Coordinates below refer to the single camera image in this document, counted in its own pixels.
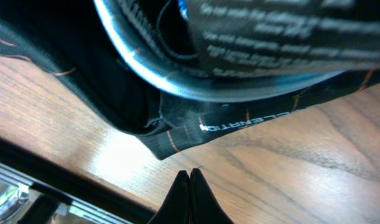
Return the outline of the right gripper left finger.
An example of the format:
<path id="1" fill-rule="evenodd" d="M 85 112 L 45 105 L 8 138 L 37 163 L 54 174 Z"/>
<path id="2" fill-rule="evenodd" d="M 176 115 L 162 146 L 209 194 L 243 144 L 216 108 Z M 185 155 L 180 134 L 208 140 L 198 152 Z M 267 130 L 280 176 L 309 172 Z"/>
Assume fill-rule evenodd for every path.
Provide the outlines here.
<path id="1" fill-rule="evenodd" d="M 178 172 L 166 198 L 148 224 L 189 224 L 189 176 L 185 170 Z"/>

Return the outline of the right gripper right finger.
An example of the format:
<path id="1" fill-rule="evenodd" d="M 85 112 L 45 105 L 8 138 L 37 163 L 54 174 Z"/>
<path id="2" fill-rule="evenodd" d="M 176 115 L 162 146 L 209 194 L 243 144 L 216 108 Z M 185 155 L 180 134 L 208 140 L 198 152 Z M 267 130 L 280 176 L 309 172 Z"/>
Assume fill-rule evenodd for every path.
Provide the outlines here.
<path id="1" fill-rule="evenodd" d="M 220 207 L 199 168 L 194 168 L 190 175 L 190 214 L 193 224 L 234 223 Z"/>

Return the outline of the black jersey with orange lines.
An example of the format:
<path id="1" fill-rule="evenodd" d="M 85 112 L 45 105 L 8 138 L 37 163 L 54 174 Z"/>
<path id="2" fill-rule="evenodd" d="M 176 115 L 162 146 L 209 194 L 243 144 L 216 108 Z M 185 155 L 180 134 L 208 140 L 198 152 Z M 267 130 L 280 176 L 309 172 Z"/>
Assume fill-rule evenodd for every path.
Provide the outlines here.
<path id="1" fill-rule="evenodd" d="M 0 1 L 0 57 L 165 159 L 380 83 L 380 1 Z"/>

